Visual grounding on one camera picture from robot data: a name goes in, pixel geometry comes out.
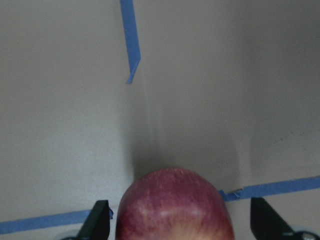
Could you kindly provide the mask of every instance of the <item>horizontal blue tape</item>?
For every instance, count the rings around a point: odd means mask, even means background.
[[[0,222],[0,235],[63,225],[82,224],[87,219],[89,213],[90,210],[83,210]]]
[[[141,59],[135,9],[133,0],[120,0],[120,5],[130,67],[130,77],[127,83],[131,84]]]
[[[225,202],[230,202],[318,188],[320,188],[320,176],[246,186],[241,190],[228,193],[225,193],[223,190],[219,192]]]

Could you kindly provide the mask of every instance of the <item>black object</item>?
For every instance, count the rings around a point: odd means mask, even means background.
[[[107,240],[112,215],[108,200],[96,201],[77,236],[62,240]]]
[[[295,232],[262,197],[251,198],[250,226],[257,240],[320,240],[308,231]]]

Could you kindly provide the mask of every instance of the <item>gray surface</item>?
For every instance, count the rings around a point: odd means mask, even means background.
[[[0,222],[97,199],[117,210],[160,167],[225,191],[319,175],[318,1],[134,3],[142,61],[127,85],[118,1],[0,2]],[[305,193],[268,199],[315,229],[319,191]],[[227,206],[237,239],[253,239],[248,201]]]

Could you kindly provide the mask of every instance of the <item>red apple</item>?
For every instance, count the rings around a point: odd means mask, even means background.
[[[225,203],[193,171],[164,168],[135,181],[120,201],[116,240],[234,240]]]

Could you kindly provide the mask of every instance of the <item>apple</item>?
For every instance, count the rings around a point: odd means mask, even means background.
[[[225,203],[197,173],[163,168],[135,181],[121,198],[116,240],[234,240]]]

